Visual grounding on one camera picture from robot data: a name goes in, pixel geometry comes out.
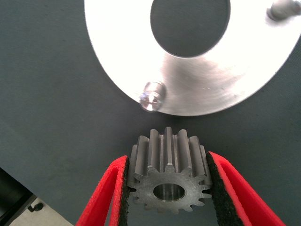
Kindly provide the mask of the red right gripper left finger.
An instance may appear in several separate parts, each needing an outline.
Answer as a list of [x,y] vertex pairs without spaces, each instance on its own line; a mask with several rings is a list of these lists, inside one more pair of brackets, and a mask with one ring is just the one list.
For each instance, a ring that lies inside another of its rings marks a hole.
[[104,226],[107,217],[110,226],[127,225],[128,166],[126,155],[109,165],[78,219],[77,226]]

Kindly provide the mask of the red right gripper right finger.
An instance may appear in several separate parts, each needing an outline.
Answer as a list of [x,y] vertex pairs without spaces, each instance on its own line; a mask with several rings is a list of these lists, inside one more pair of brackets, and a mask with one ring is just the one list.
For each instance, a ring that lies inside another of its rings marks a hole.
[[284,226],[285,223],[224,157],[206,154],[211,194],[220,226]]

